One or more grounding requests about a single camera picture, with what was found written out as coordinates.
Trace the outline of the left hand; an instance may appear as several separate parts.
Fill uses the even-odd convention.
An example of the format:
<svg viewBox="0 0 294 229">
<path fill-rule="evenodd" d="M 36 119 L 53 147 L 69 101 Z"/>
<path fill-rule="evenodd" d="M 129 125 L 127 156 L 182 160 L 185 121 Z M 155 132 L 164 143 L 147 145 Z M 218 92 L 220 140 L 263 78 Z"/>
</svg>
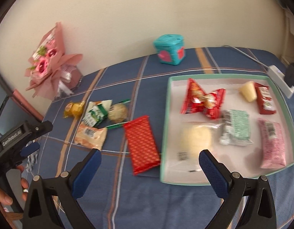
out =
<svg viewBox="0 0 294 229">
<path fill-rule="evenodd" d="M 22 173 L 25 167 L 0 164 L 0 228 L 22 228 L 29 185 Z"/>
</svg>

